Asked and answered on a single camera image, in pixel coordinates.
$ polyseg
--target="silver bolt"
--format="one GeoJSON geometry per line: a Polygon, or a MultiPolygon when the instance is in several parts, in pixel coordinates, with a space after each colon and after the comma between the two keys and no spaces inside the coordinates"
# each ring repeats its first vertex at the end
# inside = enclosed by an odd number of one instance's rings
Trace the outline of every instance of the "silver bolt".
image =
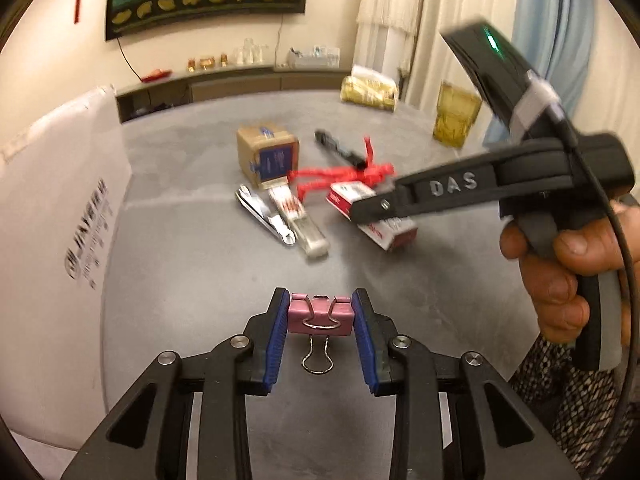
{"type": "Polygon", "coordinates": [[[236,335],[231,338],[233,348],[245,348],[249,344],[249,338],[245,335],[236,335]]]}
{"type": "Polygon", "coordinates": [[[480,366],[484,359],[478,352],[467,352],[465,354],[465,361],[472,366],[480,366]]]}
{"type": "Polygon", "coordinates": [[[158,362],[161,365],[170,365],[174,361],[175,361],[175,352],[171,352],[171,351],[162,352],[158,356],[158,362]]]}
{"type": "Polygon", "coordinates": [[[396,348],[409,348],[409,345],[411,344],[411,338],[405,335],[397,335],[391,340],[391,342],[396,348]]]}

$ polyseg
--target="gray table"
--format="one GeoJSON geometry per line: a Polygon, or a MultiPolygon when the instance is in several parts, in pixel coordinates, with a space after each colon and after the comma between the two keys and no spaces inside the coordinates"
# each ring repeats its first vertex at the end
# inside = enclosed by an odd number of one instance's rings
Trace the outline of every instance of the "gray table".
{"type": "MultiPolygon", "coordinates": [[[[127,123],[134,176],[104,296],[109,407],[161,351],[207,352],[242,332],[276,286],[341,296],[365,287],[377,311],[432,351],[474,349],[513,373],[538,330],[518,266],[498,250],[497,205],[417,218],[417,240],[387,254],[322,194],[310,195],[306,206],[332,244],[327,259],[310,264],[234,197],[244,182],[236,129],[264,120],[300,138],[301,167],[336,163],[313,142],[315,128],[361,151],[370,135],[377,160],[400,174],[458,157],[431,139],[433,119],[422,113],[342,104],[332,91],[226,98],[127,123]]],[[[394,400],[369,394],[353,338],[334,338],[335,369],[319,377],[300,367],[306,345],[290,336],[273,393],[247,399],[254,478],[388,478],[394,400]]]]}

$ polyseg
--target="binder clip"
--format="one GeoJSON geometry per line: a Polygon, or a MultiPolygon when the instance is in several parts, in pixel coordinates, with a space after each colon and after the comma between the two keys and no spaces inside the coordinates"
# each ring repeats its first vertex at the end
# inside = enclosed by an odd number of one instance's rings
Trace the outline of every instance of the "binder clip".
{"type": "Polygon", "coordinates": [[[310,297],[308,294],[296,293],[291,295],[288,332],[309,336],[309,352],[302,359],[302,367],[307,372],[313,375],[323,375],[334,368],[334,362],[328,352],[329,337],[351,335],[353,317],[351,298],[310,297]],[[312,370],[306,365],[314,352],[313,336],[315,335],[324,335],[324,357],[329,363],[325,370],[312,370]]]}

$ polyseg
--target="hand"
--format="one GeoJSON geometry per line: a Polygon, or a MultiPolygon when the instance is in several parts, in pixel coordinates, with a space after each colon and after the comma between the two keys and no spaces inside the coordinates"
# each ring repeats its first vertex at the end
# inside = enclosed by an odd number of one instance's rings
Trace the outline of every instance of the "hand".
{"type": "MultiPolygon", "coordinates": [[[[620,218],[626,242],[640,280],[640,207],[612,202],[620,218]]],[[[622,255],[616,235],[606,218],[587,224],[578,231],[563,231],[554,240],[556,262],[529,252],[527,239],[516,224],[508,224],[500,236],[500,250],[508,260],[520,261],[522,282],[538,314],[538,325],[545,339],[553,343],[574,341],[589,320],[587,301],[577,296],[576,273],[593,276],[607,270],[622,269],[622,255]]],[[[628,287],[620,272],[623,297],[628,287]]],[[[629,345],[631,314],[623,300],[622,343],[629,345]]]]}

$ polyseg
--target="trigger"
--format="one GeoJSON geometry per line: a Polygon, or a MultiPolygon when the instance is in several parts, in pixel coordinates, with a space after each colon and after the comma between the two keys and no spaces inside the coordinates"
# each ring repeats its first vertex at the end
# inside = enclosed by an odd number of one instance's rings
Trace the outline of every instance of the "trigger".
{"type": "Polygon", "coordinates": [[[514,220],[538,256],[549,260],[556,259],[554,238],[558,236],[558,226],[551,213],[547,211],[521,213],[516,215],[514,220]]]}

